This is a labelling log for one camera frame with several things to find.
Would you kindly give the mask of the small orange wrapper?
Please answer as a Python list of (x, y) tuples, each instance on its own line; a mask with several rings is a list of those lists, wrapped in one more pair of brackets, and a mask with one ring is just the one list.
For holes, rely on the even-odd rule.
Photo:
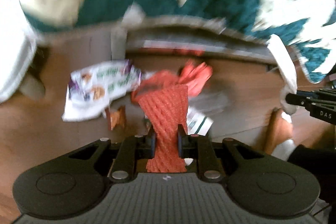
[(114, 130), (115, 127), (126, 128), (126, 108), (120, 106), (117, 110), (111, 110), (109, 107), (105, 109), (105, 116), (108, 121), (108, 129)]

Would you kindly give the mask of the red foam fruit net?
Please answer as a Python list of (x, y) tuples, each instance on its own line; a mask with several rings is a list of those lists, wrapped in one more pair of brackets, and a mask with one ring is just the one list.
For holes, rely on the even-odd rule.
[(131, 93), (131, 101), (140, 106), (157, 135), (155, 156), (148, 160), (147, 171), (186, 172), (185, 161), (178, 154), (178, 126), (187, 130), (187, 85), (180, 84), (179, 77), (170, 71), (160, 71), (141, 81)]

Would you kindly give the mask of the white purple snack wrapper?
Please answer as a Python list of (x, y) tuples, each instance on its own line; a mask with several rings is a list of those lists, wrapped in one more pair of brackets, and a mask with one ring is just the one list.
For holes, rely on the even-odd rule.
[(137, 89), (141, 79), (141, 69), (130, 60), (105, 61), (71, 72), (62, 120), (99, 117), (112, 101)]

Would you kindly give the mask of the red crumpled wrapper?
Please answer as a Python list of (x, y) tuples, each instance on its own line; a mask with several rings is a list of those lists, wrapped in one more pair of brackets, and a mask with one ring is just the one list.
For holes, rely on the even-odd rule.
[(196, 97), (201, 93), (212, 74), (211, 66), (206, 63), (196, 65), (189, 60), (181, 70), (178, 83), (187, 86), (189, 97)]

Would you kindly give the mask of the white green paper scrap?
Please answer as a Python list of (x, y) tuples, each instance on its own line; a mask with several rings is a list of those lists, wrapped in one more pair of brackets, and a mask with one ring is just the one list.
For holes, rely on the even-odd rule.
[(187, 133), (189, 135), (206, 136), (212, 124), (211, 118), (189, 106), (187, 111)]

